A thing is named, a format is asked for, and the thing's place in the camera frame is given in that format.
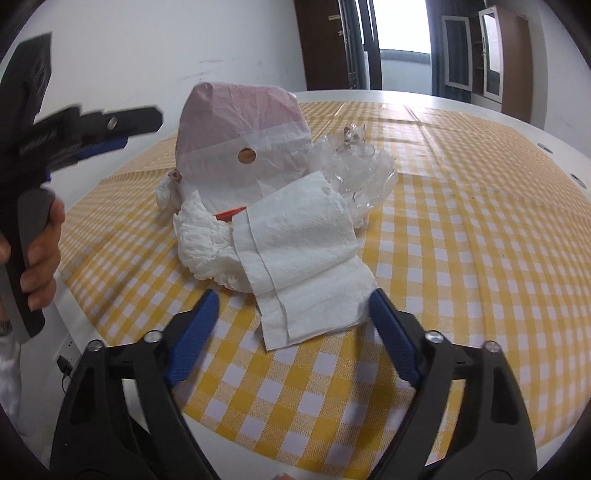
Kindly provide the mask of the person's left hand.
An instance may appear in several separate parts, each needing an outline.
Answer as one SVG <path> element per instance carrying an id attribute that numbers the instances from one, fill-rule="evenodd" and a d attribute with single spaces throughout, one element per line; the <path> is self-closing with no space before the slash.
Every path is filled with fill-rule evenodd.
<path id="1" fill-rule="evenodd" d="M 31 311 L 39 311 L 47 307 L 54 299 L 56 292 L 54 275 L 61 260 L 59 241 L 64 220 L 64 203 L 56 197 L 52 202 L 45 229 L 29 247 L 29 268 L 20 279 L 22 291 L 27 295 L 27 303 Z"/>

